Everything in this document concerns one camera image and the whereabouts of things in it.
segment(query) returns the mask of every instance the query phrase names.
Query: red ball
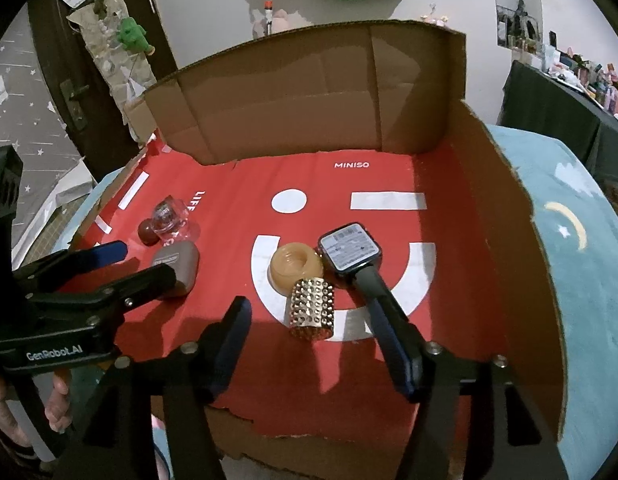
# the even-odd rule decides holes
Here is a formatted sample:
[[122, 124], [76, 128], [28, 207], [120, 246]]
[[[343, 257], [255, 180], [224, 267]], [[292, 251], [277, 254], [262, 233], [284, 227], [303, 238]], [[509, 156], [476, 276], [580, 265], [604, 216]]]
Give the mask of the red ball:
[[158, 235], [154, 233], [154, 230], [151, 229], [151, 219], [150, 218], [145, 218], [138, 225], [138, 238], [140, 238], [140, 241], [148, 247], [151, 247], [152, 245], [156, 245], [158, 241], [160, 240]]

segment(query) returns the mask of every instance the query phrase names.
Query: sticker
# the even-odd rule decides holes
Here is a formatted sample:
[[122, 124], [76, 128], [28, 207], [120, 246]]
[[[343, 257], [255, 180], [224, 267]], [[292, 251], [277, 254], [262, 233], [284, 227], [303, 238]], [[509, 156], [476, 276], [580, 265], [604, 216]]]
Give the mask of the sticker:
[[360, 224], [351, 224], [326, 235], [321, 239], [321, 247], [340, 271], [380, 253], [380, 248]]
[[178, 261], [178, 258], [180, 258], [180, 253], [176, 253], [176, 254], [170, 254], [169, 256], [163, 256], [162, 258], [158, 258], [153, 264], [152, 267], [155, 267], [156, 265], [160, 265], [160, 264], [173, 264], [176, 263]]

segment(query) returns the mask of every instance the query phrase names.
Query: dark tablecloth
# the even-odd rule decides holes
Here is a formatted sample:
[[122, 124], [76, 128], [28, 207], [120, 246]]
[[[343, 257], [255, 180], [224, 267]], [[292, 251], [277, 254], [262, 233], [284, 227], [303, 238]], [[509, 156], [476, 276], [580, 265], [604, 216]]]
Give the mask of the dark tablecloth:
[[618, 182], [618, 121], [583, 94], [514, 61], [499, 124], [564, 142], [598, 181]]

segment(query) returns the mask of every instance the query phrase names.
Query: wall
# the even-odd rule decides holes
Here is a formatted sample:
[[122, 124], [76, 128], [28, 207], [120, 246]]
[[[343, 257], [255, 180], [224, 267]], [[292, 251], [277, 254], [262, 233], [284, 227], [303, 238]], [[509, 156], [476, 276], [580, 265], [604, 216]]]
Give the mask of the wall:
[[[254, 14], [265, 0], [155, 0], [179, 67], [252, 38]], [[467, 33], [467, 99], [474, 111], [494, 123], [510, 51], [497, 45], [495, 0], [273, 0], [275, 8], [312, 23], [397, 18], [418, 20], [435, 2], [438, 16]]]
[[[543, 36], [558, 33], [558, 47], [572, 46], [600, 62], [615, 63], [618, 39], [592, 0], [541, 0]], [[254, 16], [265, 0], [155, 0], [178, 67], [252, 38]], [[292, 14], [295, 23], [397, 18], [417, 20], [436, 3], [438, 16], [467, 34], [468, 104], [487, 123], [495, 123], [502, 87], [510, 67], [510, 51], [497, 45], [495, 0], [273, 0]]]
[[593, 0], [542, 0], [544, 42], [549, 31], [558, 37], [558, 48], [571, 47], [584, 59], [612, 62], [618, 73], [618, 37]]

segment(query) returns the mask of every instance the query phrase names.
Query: barcode label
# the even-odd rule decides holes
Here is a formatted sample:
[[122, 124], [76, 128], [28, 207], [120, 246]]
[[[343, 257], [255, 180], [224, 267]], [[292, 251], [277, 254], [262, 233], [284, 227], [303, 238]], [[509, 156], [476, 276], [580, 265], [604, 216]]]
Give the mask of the barcode label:
[[320, 245], [336, 270], [346, 270], [380, 253], [360, 224], [352, 224], [321, 239]]
[[347, 236], [352, 235], [356, 231], [357, 229], [354, 226], [347, 227], [346, 229], [342, 231], [335, 232], [333, 234], [333, 237], [336, 238], [336, 240], [342, 240], [343, 238], [346, 238]]

